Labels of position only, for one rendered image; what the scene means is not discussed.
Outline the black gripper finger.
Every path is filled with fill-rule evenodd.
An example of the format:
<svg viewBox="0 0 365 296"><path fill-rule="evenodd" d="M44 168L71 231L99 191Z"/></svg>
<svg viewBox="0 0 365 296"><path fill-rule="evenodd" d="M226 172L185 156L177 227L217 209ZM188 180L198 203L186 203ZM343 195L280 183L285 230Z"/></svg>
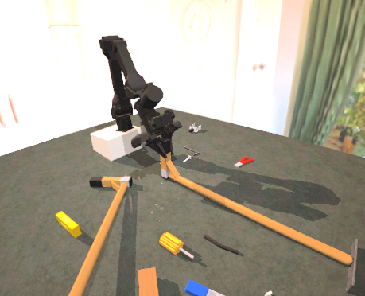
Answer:
<svg viewBox="0 0 365 296"><path fill-rule="evenodd" d="M165 136L163 136L162 138L168 138L170 139L170 146L171 146L171 155L173 155L173 144L172 144L172 136L173 136L174 131L169 132L168 134L166 134ZM160 139L162 139L160 138Z"/></svg>
<svg viewBox="0 0 365 296"><path fill-rule="evenodd" d="M145 146L150 147L151 149L155 150L157 153L159 153L163 158L167 158L167 155L161 145L160 142L160 136L157 138L152 139L148 143L145 144Z"/></svg>

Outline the yellow rectangular block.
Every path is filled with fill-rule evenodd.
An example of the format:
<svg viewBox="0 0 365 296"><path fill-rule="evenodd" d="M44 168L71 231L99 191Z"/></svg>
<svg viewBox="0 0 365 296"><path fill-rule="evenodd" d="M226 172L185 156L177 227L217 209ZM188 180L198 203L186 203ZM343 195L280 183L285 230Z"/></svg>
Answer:
<svg viewBox="0 0 365 296"><path fill-rule="evenodd" d="M73 220L71 220L71 218L68 217L64 212L60 211L59 213L57 213L56 218L58 219L60 225L63 226L66 230L68 230L69 233L73 235L75 238L81 235L79 225Z"/></svg>

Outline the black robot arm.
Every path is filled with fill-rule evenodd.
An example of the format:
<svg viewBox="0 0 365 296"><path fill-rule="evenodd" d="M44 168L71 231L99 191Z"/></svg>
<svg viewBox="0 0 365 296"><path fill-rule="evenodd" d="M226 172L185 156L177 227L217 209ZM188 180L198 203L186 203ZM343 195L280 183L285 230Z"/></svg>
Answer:
<svg viewBox="0 0 365 296"><path fill-rule="evenodd" d="M153 82L146 83L145 78L138 74L124 38L118 35L103 36L99 40L99 46L107 58L114 89L111 116L116 120L118 127L116 131L127 132L134 128L130 119L130 115L133 115L133 108L136 109L140 118L155 111L154 108L163 98L163 91L158 86L153 85ZM125 84L122 74L125 78ZM133 106L131 100L136 98L139 99L134 101ZM162 115L159 115L158 112L154 114L154 117L147 116L151 130L173 123L173 118L175 118L171 108L165 110Z"/></svg>

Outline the yellow-handled screwdriver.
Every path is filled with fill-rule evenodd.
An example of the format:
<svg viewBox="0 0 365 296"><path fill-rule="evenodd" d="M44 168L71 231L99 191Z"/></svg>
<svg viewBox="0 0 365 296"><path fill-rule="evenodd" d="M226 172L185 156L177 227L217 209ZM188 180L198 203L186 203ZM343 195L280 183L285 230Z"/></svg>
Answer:
<svg viewBox="0 0 365 296"><path fill-rule="evenodd" d="M180 241L177 237L172 236L169 232L166 232L166 234L164 233L163 236L161 236L159 243L163 247L168 248L172 253L175 253L175 255L182 251L183 253L188 255L188 257L191 257L192 259L194 258L194 256L192 256L183 249L184 243Z"/></svg>

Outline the orange flat bar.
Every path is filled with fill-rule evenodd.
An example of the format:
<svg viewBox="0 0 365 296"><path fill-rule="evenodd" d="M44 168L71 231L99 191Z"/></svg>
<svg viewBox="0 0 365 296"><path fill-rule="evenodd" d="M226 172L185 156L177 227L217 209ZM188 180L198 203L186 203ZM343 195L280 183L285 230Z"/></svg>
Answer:
<svg viewBox="0 0 365 296"><path fill-rule="evenodd" d="M156 267L138 271L139 295L159 296Z"/></svg>

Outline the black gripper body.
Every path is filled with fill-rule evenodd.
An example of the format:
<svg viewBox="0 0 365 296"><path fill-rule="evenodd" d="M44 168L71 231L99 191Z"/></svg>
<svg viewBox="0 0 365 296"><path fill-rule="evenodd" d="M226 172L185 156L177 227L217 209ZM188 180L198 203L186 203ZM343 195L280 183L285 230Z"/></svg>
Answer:
<svg viewBox="0 0 365 296"><path fill-rule="evenodd" d="M146 143L148 143L152 139L157 138L158 135L163 137L166 134L168 134L169 132L175 131L175 130L179 129L180 127L182 127L181 122L176 120L176 121L173 121L173 123L169 123L167 126L155 127L156 129L151 130L149 128L147 116L151 115L151 117L154 117L155 112L156 111L151 111L150 113L143 115L141 117L141 120L142 120L141 124L144 125L147 132L145 131L145 132L142 132L141 134L137 134L133 139L131 139L131 145L133 148L139 147L142 144L142 142L144 142L144 141L146 141Z"/></svg>

